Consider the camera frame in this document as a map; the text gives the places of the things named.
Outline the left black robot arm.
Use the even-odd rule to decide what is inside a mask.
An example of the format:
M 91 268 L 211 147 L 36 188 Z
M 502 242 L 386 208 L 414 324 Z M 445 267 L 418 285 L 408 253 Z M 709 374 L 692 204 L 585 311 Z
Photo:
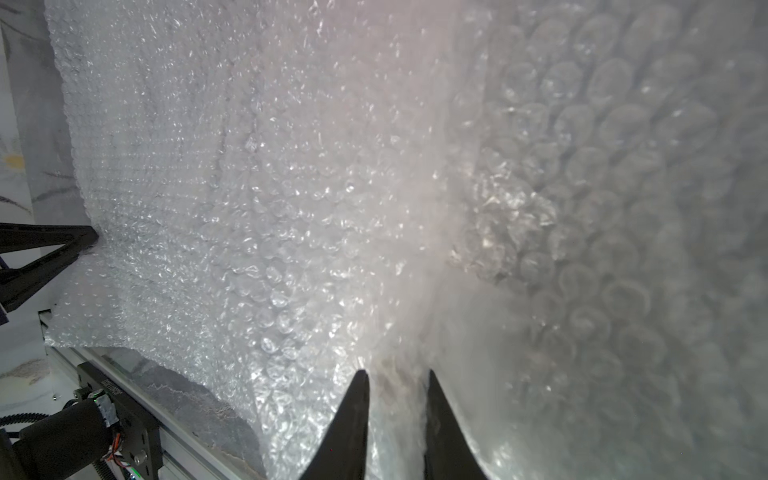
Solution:
M 98 241 L 87 225 L 3 223 L 3 254 L 54 246 L 56 249 L 21 267 L 1 265 L 1 322 Z M 3 479 L 65 479 L 99 461 L 113 442 L 96 402 L 85 399 L 53 415 L 37 415 L 17 434 L 1 432 Z

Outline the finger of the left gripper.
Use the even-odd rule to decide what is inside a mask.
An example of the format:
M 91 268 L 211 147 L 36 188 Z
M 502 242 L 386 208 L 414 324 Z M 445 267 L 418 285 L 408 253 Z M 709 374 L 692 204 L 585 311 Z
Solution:
M 89 225 L 1 224 L 1 253 L 13 253 L 55 246 L 51 251 L 21 267 L 9 267 L 1 260 L 1 308 L 13 312 L 72 265 L 99 240 Z

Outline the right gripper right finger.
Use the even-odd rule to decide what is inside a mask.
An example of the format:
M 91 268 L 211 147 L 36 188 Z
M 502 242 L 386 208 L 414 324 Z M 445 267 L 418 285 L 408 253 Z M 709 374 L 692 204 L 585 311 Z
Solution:
M 426 413 L 424 478 L 487 480 L 433 370 L 429 372 Z

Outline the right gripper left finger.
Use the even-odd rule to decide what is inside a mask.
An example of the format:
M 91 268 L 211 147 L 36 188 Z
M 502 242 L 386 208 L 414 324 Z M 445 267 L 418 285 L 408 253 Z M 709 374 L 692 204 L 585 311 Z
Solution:
M 369 409 L 369 375 L 358 370 L 301 480 L 365 478 Z

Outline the clear bubble wrap sheet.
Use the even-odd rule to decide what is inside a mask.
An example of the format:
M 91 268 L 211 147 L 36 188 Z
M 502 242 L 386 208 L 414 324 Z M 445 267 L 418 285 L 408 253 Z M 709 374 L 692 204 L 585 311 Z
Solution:
M 493 479 L 767 475 L 767 5 L 464 1 L 477 307 L 441 380 Z
M 49 1 L 100 241 L 56 345 L 125 346 L 308 466 L 368 371 L 368 479 L 423 469 L 428 315 L 504 259 L 471 218 L 488 1 Z

